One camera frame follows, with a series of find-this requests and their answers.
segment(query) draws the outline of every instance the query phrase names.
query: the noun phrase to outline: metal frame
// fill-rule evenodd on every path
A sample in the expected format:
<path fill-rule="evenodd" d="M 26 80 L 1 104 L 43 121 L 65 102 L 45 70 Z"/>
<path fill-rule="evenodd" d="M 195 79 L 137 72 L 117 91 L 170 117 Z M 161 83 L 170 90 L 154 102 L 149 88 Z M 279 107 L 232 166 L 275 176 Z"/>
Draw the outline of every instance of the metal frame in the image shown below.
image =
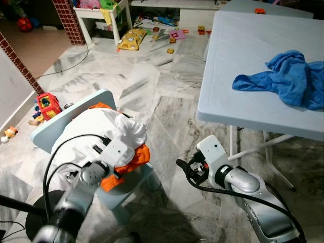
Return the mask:
<path fill-rule="evenodd" d="M 293 138 L 293 135 L 281 135 L 280 137 L 277 137 L 275 139 L 270 139 L 270 132 L 267 131 L 263 131 L 263 139 L 264 139 L 264 143 L 255 146 L 253 148 L 244 150 L 240 153 L 237 154 L 233 154 L 233 126 L 230 126 L 230 130 L 229 130 L 229 157 L 227 158 L 228 161 L 232 161 L 238 158 L 241 158 L 244 155 L 247 155 L 249 153 L 254 153 L 262 148 L 265 148 L 265 155 L 267 158 L 267 164 L 269 165 L 269 167 L 272 169 L 272 171 L 279 177 L 281 178 L 286 185 L 293 191 L 296 190 L 296 188 L 294 187 L 294 185 L 274 166 L 273 164 L 273 159 L 272 159 L 272 145 L 277 144 L 277 143 L 281 143 L 287 139 Z"/>

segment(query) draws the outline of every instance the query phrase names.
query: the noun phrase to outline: red toy truck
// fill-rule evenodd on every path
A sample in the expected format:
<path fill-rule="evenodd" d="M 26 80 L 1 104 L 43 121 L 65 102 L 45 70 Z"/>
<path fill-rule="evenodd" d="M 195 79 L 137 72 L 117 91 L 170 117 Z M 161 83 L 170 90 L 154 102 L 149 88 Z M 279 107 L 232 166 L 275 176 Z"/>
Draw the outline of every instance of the red toy truck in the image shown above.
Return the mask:
<path fill-rule="evenodd" d="M 37 104 L 45 120 L 55 117 L 62 111 L 56 96 L 44 93 L 37 97 Z"/>

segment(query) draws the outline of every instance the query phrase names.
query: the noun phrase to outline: black cable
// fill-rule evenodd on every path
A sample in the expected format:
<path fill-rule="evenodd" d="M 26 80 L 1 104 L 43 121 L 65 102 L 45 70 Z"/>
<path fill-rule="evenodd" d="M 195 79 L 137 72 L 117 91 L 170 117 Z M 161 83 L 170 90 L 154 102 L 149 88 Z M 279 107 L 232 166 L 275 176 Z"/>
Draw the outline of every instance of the black cable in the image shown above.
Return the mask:
<path fill-rule="evenodd" d="M 51 163 L 52 163 L 52 161 L 54 159 L 54 156 L 56 155 L 57 151 L 60 149 L 60 147 L 62 147 L 63 144 L 67 143 L 68 141 L 71 141 L 72 139 L 79 138 L 79 137 L 84 137 L 84 136 L 95 136 L 95 137 L 100 138 L 102 141 L 107 140 L 107 138 L 104 138 L 104 137 L 102 137 L 100 135 L 97 135 L 97 134 L 82 134 L 82 135 L 78 135 L 78 136 L 75 136 L 73 138 L 70 138 L 68 140 L 65 140 L 63 143 L 61 143 L 55 149 L 54 153 L 52 154 L 52 156 L 50 158 L 50 161 L 47 164 L 47 167 L 46 167 L 46 170 L 45 170 L 45 173 L 44 173 L 44 178 L 43 178 L 43 196 L 44 196 L 47 220 L 50 220 L 50 215 L 51 215 L 52 212 L 50 212 L 50 199 L 49 199 L 49 192 L 47 190 L 46 184 L 47 184 L 47 175 L 49 173 L 50 166 L 51 166 Z"/>
<path fill-rule="evenodd" d="M 16 222 L 16 221 L 0 221 L 0 223 L 15 223 L 15 224 L 19 224 L 19 225 L 22 227 L 21 230 L 17 230 L 16 232 L 13 232 L 13 233 L 7 235 L 6 237 L 0 239 L 1 241 L 3 241 L 4 239 L 8 238 L 9 236 L 11 236 L 11 235 L 13 235 L 13 234 L 15 234 L 15 233 L 18 233 L 18 232 L 20 232 L 20 231 L 25 230 L 25 227 L 24 227 L 21 223 L 18 223 L 18 222 Z"/>
<path fill-rule="evenodd" d="M 52 177 L 55 175 L 55 173 L 57 172 L 57 170 L 59 168 L 61 168 L 62 166 L 66 166 L 66 165 L 73 165 L 73 166 L 76 166 L 78 167 L 79 169 L 81 169 L 81 166 L 78 166 L 77 164 L 75 163 L 71 163 L 71 162 L 66 162 L 66 163 L 63 163 L 63 164 L 60 164 L 58 167 L 55 168 L 55 170 L 51 173 L 48 181 L 47 181 L 47 184 L 46 184 L 46 191 L 48 192 L 49 191 L 49 188 L 50 188 L 50 183 L 51 183 L 51 179 Z"/>
<path fill-rule="evenodd" d="M 288 208 L 288 205 L 287 205 L 287 203 L 285 202 L 285 200 L 284 200 L 284 198 L 281 196 L 281 194 L 277 191 L 277 189 L 273 186 L 273 185 L 271 185 L 269 182 L 267 182 L 267 181 L 264 181 L 264 183 L 265 183 L 265 185 L 267 186 L 267 187 L 269 187 L 273 192 L 274 192 L 274 194 L 277 196 L 277 198 L 279 199 L 279 201 L 284 205 L 284 207 L 287 209 L 287 211 L 290 213 L 290 210 L 289 210 L 289 208 Z"/>
<path fill-rule="evenodd" d="M 44 74 L 44 75 L 41 75 L 41 76 L 39 76 L 39 77 L 36 77 L 35 79 L 37 80 L 37 79 L 39 79 L 40 77 L 44 77 L 44 76 L 48 76 L 48 75 L 52 75 L 52 74 L 57 74 L 57 73 L 60 73 L 60 72 L 65 72 L 65 71 L 67 71 L 67 70 L 70 70 L 70 69 L 72 69 L 72 68 L 78 66 L 80 63 L 82 63 L 82 62 L 87 58 L 87 56 L 88 56 L 88 54 L 89 54 L 89 48 L 88 48 L 88 45 L 87 45 L 87 44 L 86 44 L 86 47 L 87 47 L 87 54 L 86 54 L 86 56 L 85 56 L 81 61 L 79 61 L 77 64 L 75 64 L 73 67 L 70 67 L 70 68 L 68 68 L 68 69 L 61 70 L 61 71 L 58 71 L 58 72 L 52 72 L 52 73 Z"/>
<path fill-rule="evenodd" d="M 301 225 L 299 224 L 299 222 L 297 221 L 297 219 L 291 214 L 289 213 L 287 210 L 284 210 L 283 208 L 275 205 L 275 204 L 272 204 L 270 202 L 267 202 L 265 200 L 262 200 L 262 199 L 259 199 L 257 197 L 253 197 L 253 196 L 249 196 L 249 195 L 245 195 L 245 194 L 242 194 L 242 193 L 237 193 L 237 192 L 234 192 L 234 191 L 228 191 L 228 190 L 221 190 L 221 189 L 216 189 L 216 188 L 208 188 L 208 187 L 203 187 L 203 186 L 198 186 L 197 184 L 195 184 L 189 177 L 189 174 L 190 174 L 190 170 L 191 170 L 191 165 L 195 163 L 195 161 L 191 161 L 187 164 L 187 169 L 186 169 L 186 172 L 185 172 L 185 175 L 186 175 L 186 178 L 187 178 L 187 181 L 195 188 L 199 189 L 199 190 L 202 190 L 202 191 L 208 191 L 208 192 L 214 192 L 214 193 L 220 193 L 220 194 L 226 194 L 226 195 L 230 195 L 230 196 L 237 196 L 237 197 L 242 197 L 242 198 L 245 198 L 245 199 L 248 199 L 248 200 L 251 200 L 251 201 L 255 201 L 257 203 L 260 203 L 260 204 L 264 204 L 268 207 L 271 207 L 273 209 L 276 209 L 278 210 L 279 212 L 285 214 L 287 217 L 289 217 L 292 222 L 294 223 L 294 225 L 296 226 L 297 230 L 299 231 L 299 234 L 300 234 L 300 239 L 303 241 L 303 243 L 306 243 L 306 239 L 305 239 L 305 233 L 301 227 Z"/>

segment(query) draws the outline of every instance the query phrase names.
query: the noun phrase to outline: brick pillar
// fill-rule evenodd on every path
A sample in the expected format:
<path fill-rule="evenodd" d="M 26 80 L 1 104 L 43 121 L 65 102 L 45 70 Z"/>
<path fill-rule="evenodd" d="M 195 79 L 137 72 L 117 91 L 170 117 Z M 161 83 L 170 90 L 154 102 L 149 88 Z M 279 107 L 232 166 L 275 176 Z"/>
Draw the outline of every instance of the brick pillar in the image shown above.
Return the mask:
<path fill-rule="evenodd" d="M 16 65 L 19 71 L 24 75 L 30 85 L 34 88 L 34 90 L 40 95 L 44 93 L 44 90 L 39 86 L 36 79 L 31 75 L 28 71 L 27 67 L 21 62 L 15 51 L 12 49 L 8 41 L 0 32 L 0 48 L 6 53 L 6 55 L 11 59 L 11 61 Z"/>
<path fill-rule="evenodd" d="M 73 45 L 86 43 L 71 0 L 52 0 L 56 11 L 61 19 L 64 29 Z"/>

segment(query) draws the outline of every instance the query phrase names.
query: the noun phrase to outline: blue cloth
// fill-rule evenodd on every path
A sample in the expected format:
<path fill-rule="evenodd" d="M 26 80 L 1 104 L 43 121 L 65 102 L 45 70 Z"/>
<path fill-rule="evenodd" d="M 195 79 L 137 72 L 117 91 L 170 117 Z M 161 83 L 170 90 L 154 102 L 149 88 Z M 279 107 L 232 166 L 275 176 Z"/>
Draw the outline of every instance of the blue cloth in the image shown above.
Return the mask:
<path fill-rule="evenodd" d="M 280 53 L 265 65 L 272 71 L 239 75 L 232 88 L 240 91 L 271 91 L 286 105 L 309 110 L 324 108 L 324 62 L 306 63 L 298 51 Z"/>

